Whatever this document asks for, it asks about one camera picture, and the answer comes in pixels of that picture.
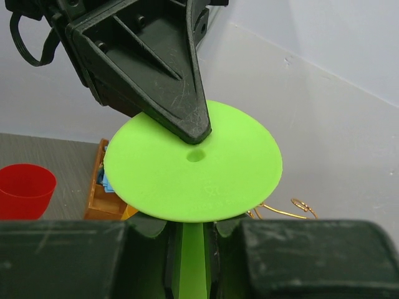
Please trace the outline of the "red plastic wine glass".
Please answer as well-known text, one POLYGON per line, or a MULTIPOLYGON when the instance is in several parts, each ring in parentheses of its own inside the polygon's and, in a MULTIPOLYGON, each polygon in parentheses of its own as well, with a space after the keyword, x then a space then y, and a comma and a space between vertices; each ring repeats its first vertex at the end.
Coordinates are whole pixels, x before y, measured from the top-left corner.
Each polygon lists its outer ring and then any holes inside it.
POLYGON ((57 186, 55 175, 36 164, 1 169, 1 219, 36 220, 49 206, 57 186))

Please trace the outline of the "green plastic wine glass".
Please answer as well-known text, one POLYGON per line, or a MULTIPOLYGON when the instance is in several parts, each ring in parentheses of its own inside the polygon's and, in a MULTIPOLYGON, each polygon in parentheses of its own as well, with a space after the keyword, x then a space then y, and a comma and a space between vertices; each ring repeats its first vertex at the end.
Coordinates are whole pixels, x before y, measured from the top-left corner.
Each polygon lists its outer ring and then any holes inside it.
POLYGON ((103 159, 115 193, 166 222, 166 298, 217 295, 215 223, 244 216, 282 176, 280 149, 265 127, 232 106, 210 101, 208 108, 213 130, 198 145, 139 114, 117 131, 103 159))

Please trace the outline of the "gold wire glass rack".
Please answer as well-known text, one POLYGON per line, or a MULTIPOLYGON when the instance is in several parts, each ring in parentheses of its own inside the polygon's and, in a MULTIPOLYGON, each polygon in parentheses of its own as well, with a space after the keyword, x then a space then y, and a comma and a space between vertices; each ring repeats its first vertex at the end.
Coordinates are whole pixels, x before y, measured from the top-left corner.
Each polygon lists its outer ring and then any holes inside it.
POLYGON ((316 219, 319 218, 317 213, 313 210, 313 208, 311 208, 304 201, 301 201, 301 200, 296 199, 296 198, 292 198, 290 200, 290 202, 296 208, 300 209, 303 213, 311 214, 312 217, 307 217, 307 216, 302 216, 302 215, 298 215, 298 214, 293 214, 293 213, 290 213, 290 212, 287 212, 287 211, 282 211, 280 209, 276 209, 274 207, 271 207, 270 205, 267 205, 265 202, 262 202, 262 203, 258 204, 255 208, 246 211, 246 215, 248 217, 250 217, 251 219, 261 220, 261 219, 263 219, 263 217, 262 217, 262 215, 260 213, 260 209, 267 209, 268 211, 271 211, 273 213, 280 214, 280 215, 287 216, 287 217, 291 217, 291 218, 295 218, 295 219, 316 220, 316 219))

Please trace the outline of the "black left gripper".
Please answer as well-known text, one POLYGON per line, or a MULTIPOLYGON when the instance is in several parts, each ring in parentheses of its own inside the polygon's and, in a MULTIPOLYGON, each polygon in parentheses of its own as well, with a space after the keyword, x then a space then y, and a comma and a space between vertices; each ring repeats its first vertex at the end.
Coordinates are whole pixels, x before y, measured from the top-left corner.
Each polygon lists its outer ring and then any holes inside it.
POLYGON ((188 144, 211 133, 196 47, 209 7, 229 1, 41 1, 66 18, 69 44, 95 98, 144 112, 188 144))

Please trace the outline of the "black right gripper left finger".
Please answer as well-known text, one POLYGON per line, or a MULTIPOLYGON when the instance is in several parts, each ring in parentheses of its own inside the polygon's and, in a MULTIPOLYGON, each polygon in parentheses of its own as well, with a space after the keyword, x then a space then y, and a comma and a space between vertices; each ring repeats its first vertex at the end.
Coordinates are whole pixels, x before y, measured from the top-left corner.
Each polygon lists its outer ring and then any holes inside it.
POLYGON ((2 298, 177 298, 173 222, 1 222, 2 298))

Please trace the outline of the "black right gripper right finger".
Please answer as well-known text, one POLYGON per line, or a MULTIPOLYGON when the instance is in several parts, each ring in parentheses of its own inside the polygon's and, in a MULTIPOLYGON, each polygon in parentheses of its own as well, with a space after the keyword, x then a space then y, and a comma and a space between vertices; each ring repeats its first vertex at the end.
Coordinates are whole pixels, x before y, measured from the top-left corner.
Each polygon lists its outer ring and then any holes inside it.
POLYGON ((398 252, 368 221, 219 221, 211 298, 397 298, 398 252))

